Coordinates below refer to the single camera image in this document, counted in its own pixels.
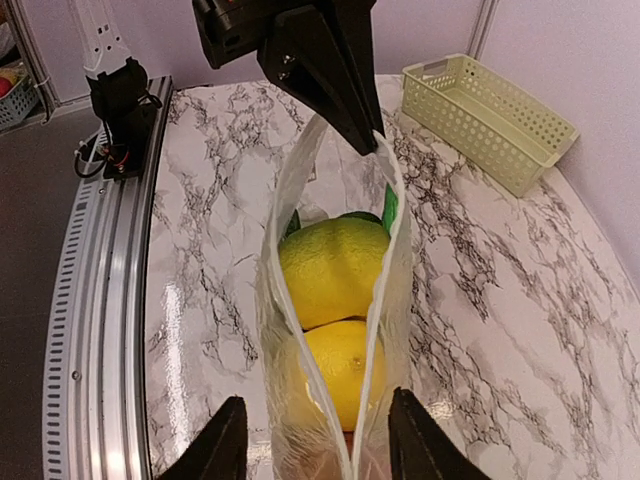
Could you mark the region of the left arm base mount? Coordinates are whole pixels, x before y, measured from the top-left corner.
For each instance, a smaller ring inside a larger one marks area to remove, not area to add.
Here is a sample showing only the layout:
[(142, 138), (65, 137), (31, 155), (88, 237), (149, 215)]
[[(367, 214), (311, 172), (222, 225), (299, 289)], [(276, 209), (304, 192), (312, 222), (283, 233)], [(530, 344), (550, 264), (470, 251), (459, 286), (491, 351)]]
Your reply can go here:
[(147, 151), (161, 100), (148, 89), (143, 66), (129, 57), (123, 67), (89, 79), (90, 98), (106, 134), (106, 147), (98, 167), (80, 171), (80, 157), (74, 171), (82, 179), (101, 173), (106, 179), (123, 180), (143, 173)]

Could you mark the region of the green fake pepper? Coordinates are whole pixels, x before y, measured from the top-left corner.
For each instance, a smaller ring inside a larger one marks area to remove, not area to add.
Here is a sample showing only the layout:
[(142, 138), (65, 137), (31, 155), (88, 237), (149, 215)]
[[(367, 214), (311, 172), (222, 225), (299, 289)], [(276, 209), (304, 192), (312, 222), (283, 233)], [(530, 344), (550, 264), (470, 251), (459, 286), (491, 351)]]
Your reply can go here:
[(378, 225), (382, 224), (382, 220), (377, 215), (368, 211), (352, 211), (352, 212), (348, 212), (340, 215), (340, 218), (356, 218), (356, 219), (372, 222)]

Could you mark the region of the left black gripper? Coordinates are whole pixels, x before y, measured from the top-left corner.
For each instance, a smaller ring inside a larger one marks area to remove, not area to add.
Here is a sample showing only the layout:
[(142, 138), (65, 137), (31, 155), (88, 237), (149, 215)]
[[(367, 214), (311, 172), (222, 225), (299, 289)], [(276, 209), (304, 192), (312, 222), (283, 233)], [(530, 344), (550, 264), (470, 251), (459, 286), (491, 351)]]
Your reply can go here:
[(194, 1), (213, 69), (253, 51), (266, 78), (319, 114), (361, 155), (383, 133), (373, 1)]

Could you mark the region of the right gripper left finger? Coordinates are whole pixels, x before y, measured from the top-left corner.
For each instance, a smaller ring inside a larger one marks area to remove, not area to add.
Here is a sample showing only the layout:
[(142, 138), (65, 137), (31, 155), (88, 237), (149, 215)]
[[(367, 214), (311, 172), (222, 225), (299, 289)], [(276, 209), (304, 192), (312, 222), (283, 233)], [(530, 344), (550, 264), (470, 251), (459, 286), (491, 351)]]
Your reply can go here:
[(159, 479), (246, 479), (248, 439), (245, 401), (230, 396)]

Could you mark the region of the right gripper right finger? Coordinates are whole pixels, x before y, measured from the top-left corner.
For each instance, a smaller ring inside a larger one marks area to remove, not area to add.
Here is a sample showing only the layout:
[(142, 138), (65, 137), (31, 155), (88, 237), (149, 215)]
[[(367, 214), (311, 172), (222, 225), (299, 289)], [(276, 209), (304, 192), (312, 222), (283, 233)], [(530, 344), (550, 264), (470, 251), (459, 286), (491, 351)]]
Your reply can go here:
[(490, 480), (457, 449), (411, 390), (394, 390), (388, 429), (393, 480)]

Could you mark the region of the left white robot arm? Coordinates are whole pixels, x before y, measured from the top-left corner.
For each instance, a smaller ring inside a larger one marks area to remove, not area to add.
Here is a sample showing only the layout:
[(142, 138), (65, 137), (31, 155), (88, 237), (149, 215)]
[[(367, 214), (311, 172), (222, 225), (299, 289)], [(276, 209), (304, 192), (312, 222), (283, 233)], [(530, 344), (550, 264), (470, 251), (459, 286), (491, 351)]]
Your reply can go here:
[[(255, 53), (266, 79), (326, 120), (361, 155), (383, 133), (375, 86), (371, 1), (195, 1), (213, 69)], [(148, 76), (107, 1), (73, 1), (96, 115), (115, 130), (147, 96)]]

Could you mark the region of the clear polka dot zip bag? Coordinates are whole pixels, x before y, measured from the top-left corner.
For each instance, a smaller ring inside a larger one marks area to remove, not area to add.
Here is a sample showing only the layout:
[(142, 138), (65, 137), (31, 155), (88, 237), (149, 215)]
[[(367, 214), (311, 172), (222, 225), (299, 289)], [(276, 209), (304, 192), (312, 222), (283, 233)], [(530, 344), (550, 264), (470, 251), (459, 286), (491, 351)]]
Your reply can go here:
[(278, 479), (387, 479), (410, 383), (411, 220), (391, 145), (341, 160), (313, 117), (277, 182), (256, 278)]

